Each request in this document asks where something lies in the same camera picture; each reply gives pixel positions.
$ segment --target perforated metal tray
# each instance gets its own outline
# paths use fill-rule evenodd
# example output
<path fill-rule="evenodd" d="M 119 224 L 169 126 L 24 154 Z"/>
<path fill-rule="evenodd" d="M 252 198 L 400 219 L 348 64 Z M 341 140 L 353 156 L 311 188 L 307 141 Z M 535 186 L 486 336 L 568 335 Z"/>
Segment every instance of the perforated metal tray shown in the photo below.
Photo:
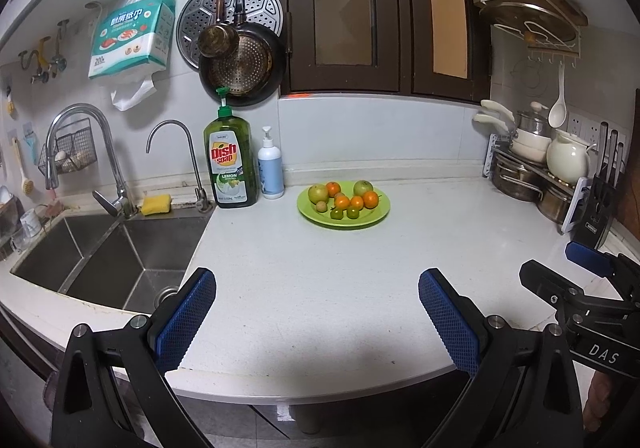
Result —
<path fill-rule="evenodd" d="M 225 0 L 227 22 L 233 21 L 236 0 Z M 282 5 L 279 0 L 244 0 L 246 19 L 258 22 L 274 31 L 282 32 Z M 178 18 L 175 38 L 182 57 L 194 69 L 200 62 L 198 35 L 216 21 L 216 0 L 189 0 Z"/>

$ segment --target hand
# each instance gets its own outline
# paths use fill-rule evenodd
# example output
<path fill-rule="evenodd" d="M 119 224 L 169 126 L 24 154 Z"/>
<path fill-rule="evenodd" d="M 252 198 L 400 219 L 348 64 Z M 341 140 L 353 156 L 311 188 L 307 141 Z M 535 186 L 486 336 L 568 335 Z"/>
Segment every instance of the hand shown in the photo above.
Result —
<path fill-rule="evenodd" d="M 595 432 L 600 428 L 601 419 L 609 410 L 609 394 L 611 392 L 611 379 L 602 372 L 596 372 L 591 379 L 587 403 L 584 405 L 582 420 L 584 428 L 588 432 Z"/>

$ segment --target green fruit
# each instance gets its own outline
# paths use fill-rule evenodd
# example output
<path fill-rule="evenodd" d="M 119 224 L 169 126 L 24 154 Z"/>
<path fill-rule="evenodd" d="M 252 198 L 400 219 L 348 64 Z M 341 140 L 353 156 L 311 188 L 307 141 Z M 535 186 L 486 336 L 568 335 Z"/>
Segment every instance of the green fruit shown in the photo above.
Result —
<path fill-rule="evenodd" d="M 344 210 L 340 210 L 339 208 L 334 208 L 330 213 L 331 219 L 336 219 L 339 221 L 344 216 Z"/>
<path fill-rule="evenodd" d="M 313 204 L 320 201 L 327 202 L 329 200 L 329 189 L 324 184 L 315 184 L 309 188 L 307 195 Z"/>
<path fill-rule="evenodd" d="M 373 190 L 373 185 L 369 181 L 358 181 L 353 185 L 353 195 L 362 197 L 369 190 Z"/>
<path fill-rule="evenodd" d="M 347 217 L 349 219 L 357 219 L 360 217 L 360 209 L 357 206 L 349 206 L 347 208 Z"/>

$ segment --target egg basket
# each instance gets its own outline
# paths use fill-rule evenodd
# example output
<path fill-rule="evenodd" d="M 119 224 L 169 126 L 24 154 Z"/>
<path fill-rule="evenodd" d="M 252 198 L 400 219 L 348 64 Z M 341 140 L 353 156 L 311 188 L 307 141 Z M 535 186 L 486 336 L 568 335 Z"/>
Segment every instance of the egg basket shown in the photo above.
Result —
<path fill-rule="evenodd" d="M 46 144 L 43 146 L 38 160 L 38 170 L 43 175 L 47 175 L 45 147 Z M 64 151 L 64 154 L 61 154 L 64 157 L 55 162 L 58 174 L 82 170 L 98 160 L 95 154 L 94 133 L 92 133 L 89 118 L 72 121 L 60 127 L 55 138 L 53 153 L 58 155 L 60 151 Z"/>

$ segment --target metal bolt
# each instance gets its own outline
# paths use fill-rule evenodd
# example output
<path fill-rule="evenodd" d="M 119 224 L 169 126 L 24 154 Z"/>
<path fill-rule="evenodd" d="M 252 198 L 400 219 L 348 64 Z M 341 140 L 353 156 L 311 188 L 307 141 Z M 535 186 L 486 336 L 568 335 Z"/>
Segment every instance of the metal bolt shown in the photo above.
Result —
<path fill-rule="evenodd" d="M 547 328 L 553 336 L 560 336 L 562 334 L 562 329 L 557 323 L 550 323 Z"/>
<path fill-rule="evenodd" d="M 133 329 L 140 329 L 146 323 L 146 316 L 143 314 L 135 315 L 130 321 L 129 325 L 133 327 Z"/>
<path fill-rule="evenodd" d="M 87 330 L 87 326 L 84 325 L 83 323 L 81 323 L 80 325 L 76 325 L 74 327 L 74 336 L 76 338 L 79 338 L 80 336 L 84 336 L 84 333 L 86 333 Z"/>
<path fill-rule="evenodd" d="M 502 316 L 498 316 L 497 314 L 492 314 L 489 318 L 487 318 L 487 320 L 489 321 L 489 325 L 494 329 L 502 329 L 506 324 L 504 318 Z"/>

